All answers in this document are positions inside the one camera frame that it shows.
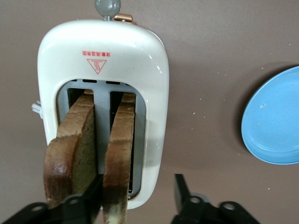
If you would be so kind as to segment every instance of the white toaster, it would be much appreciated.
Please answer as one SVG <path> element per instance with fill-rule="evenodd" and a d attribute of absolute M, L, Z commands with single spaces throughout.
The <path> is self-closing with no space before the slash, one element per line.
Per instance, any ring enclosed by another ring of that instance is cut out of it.
<path fill-rule="evenodd" d="M 128 209 L 144 204 L 157 182 L 169 91 L 168 59 L 151 31 L 120 21 L 85 20 L 61 24 L 43 38 L 38 51 L 39 112 L 47 144 L 70 106 L 85 89 L 94 94 L 98 171 L 104 173 L 113 101 L 136 95 L 133 183 Z"/>

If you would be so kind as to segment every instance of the bread slice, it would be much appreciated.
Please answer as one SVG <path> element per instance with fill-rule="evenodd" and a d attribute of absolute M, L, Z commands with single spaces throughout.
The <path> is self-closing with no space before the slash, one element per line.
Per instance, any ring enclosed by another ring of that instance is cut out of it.
<path fill-rule="evenodd" d="M 84 193 L 97 174 L 94 102 L 82 94 L 61 122 L 46 151 L 44 187 L 49 208 L 68 195 Z"/>
<path fill-rule="evenodd" d="M 111 129 L 105 158 L 103 212 L 105 224 L 125 224 L 135 119 L 135 94 L 124 93 Z"/>

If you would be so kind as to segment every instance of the toaster knob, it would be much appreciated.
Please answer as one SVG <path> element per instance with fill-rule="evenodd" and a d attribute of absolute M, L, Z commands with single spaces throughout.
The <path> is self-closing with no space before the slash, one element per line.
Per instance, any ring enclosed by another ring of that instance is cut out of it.
<path fill-rule="evenodd" d="M 120 12 L 121 0 L 95 0 L 95 8 L 105 21 L 110 21 Z"/>

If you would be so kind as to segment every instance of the toaster slot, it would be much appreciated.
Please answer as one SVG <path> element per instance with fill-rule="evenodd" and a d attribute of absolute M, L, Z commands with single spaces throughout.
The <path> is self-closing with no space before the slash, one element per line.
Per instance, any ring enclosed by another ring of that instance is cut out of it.
<path fill-rule="evenodd" d="M 115 113 L 124 92 L 136 96 L 134 141 L 131 156 L 129 197 L 135 197 L 142 182 L 145 144 L 146 104 L 141 94 L 132 86 L 112 81 L 77 79 L 65 83 L 57 95 L 58 123 L 64 119 L 70 106 L 85 90 L 93 91 L 97 139 L 98 173 L 104 173 L 106 149 Z"/>

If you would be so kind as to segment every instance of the blue plate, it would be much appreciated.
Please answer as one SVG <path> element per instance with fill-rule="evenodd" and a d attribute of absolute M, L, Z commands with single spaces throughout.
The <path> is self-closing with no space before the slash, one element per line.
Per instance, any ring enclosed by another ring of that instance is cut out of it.
<path fill-rule="evenodd" d="M 265 162 L 299 162 L 299 66 L 263 84 L 250 99 L 242 119 L 247 149 Z"/>

